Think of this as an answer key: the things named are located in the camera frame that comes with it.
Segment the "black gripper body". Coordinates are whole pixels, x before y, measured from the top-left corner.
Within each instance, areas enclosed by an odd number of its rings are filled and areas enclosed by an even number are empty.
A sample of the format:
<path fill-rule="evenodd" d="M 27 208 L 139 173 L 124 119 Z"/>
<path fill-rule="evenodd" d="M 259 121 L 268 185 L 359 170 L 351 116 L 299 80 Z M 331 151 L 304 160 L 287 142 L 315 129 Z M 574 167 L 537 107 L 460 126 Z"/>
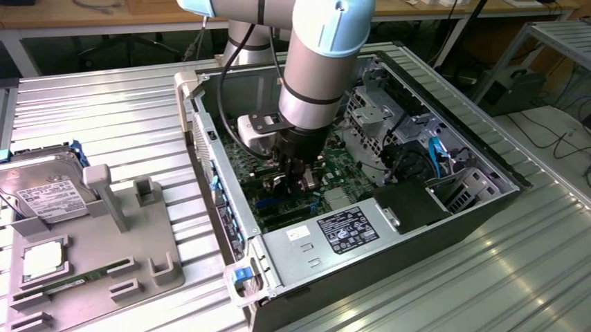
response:
<path fill-rule="evenodd" d="M 279 163 L 288 160 L 312 163 L 323 152 L 330 127 L 303 129 L 299 127 L 282 129 L 274 146 L 274 157 Z"/>

